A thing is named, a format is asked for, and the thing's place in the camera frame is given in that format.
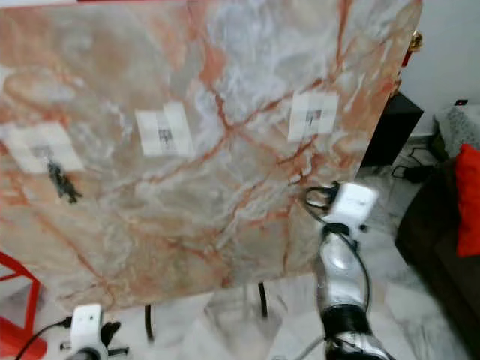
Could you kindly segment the dark bunch of keys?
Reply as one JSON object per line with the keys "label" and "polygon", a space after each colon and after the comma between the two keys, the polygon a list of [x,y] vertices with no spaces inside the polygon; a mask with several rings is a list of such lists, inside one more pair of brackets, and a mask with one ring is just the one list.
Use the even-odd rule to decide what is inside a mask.
{"label": "dark bunch of keys", "polygon": [[66,196],[67,202],[71,203],[71,205],[74,205],[74,203],[78,202],[79,198],[82,198],[83,195],[77,191],[61,164],[49,160],[46,168],[52,185],[54,185],[54,188],[57,190],[58,197]]}

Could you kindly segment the black stand leg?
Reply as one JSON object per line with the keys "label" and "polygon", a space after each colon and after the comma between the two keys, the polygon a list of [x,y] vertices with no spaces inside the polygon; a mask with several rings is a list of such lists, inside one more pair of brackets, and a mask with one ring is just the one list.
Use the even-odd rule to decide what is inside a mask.
{"label": "black stand leg", "polygon": [[259,312],[260,316],[263,319],[267,319],[269,316],[269,309],[267,305],[267,297],[266,297],[266,287],[264,282],[258,282],[257,290],[259,295]]}
{"label": "black stand leg", "polygon": [[155,342],[155,332],[153,327],[153,306],[148,303],[144,306],[143,311],[145,336],[148,343],[153,344]]}

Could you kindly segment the black low cabinet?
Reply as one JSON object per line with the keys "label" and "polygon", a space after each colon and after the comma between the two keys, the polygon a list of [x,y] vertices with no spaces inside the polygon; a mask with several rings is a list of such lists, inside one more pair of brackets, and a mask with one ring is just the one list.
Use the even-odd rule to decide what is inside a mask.
{"label": "black low cabinet", "polygon": [[360,167],[391,166],[413,133],[423,109],[397,93],[388,99]]}

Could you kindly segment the pink marble board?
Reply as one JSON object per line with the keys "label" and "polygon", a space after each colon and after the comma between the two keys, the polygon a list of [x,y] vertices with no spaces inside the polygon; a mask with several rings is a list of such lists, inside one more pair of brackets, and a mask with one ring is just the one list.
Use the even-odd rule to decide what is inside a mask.
{"label": "pink marble board", "polygon": [[[305,188],[349,181],[423,0],[124,0],[0,7],[0,124],[60,124],[82,194],[2,144],[0,249],[66,308],[136,308],[305,273]],[[291,100],[335,92],[332,133],[289,142]],[[190,157],[142,154],[135,110],[181,102]]]}

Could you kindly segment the dark sofa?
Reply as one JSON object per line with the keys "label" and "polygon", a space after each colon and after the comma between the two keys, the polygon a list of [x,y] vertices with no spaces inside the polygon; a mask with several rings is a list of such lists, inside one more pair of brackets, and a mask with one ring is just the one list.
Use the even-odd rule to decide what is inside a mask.
{"label": "dark sofa", "polygon": [[434,171],[407,207],[395,237],[401,256],[444,302],[480,312],[480,255],[459,255],[461,216],[454,161]]}

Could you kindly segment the red pillow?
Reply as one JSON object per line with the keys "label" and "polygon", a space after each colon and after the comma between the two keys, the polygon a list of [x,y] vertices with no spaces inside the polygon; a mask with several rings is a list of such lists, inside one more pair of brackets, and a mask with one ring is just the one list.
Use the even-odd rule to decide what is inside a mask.
{"label": "red pillow", "polygon": [[463,144],[454,170],[460,214],[458,255],[476,257],[480,255],[480,151]]}

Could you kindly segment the grey fuzzy cushion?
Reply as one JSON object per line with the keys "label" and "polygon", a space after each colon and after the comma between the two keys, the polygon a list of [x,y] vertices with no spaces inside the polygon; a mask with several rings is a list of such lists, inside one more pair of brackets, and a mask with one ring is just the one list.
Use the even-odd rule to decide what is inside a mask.
{"label": "grey fuzzy cushion", "polygon": [[450,106],[434,121],[447,158],[456,158],[463,144],[480,152],[480,105]]}

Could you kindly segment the white taped wall hook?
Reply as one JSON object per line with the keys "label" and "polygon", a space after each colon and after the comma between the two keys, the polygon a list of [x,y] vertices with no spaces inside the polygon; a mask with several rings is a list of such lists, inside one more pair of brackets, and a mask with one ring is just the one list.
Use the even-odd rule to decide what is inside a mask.
{"label": "white taped wall hook", "polygon": [[24,173],[47,173],[48,164],[57,164],[65,172],[82,171],[85,168],[68,132],[58,123],[27,127],[3,124],[1,140],[7,153]]}
{"label": "white taped wall hook", "polygon": [[145,157],[186,158],[194,153],[183,103],[165,103],[159,110],[135,110],[134,118]]}
{"label": "white taped wall hook", "polygon": [[331,134],[338,116],[335,92],[303,92],[292,96],[287,140],[305,140],[311,135]]}

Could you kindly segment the red metal frame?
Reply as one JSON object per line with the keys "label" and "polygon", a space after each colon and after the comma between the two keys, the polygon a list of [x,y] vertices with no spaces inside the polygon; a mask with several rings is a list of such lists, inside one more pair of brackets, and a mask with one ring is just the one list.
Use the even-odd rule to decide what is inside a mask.
{"label": "red metal frame", "polygon": [[1,356],[13,356],[14,350],[17,350],[18,355],[15,358],[20,360],[23,354],[27,353],[30,347],[33,346],[30,339],[35,333],[35,316],[37,316],[41,282],[20,262],[11,257],[11,255],[3,253],[2,250],[0,250],[0,266],[3,269],[7,269],[7,273],[1,274],[1,282],[17,278],[25,278],[30,281],[22,325],[11,322],[6,316],[0,316]]}

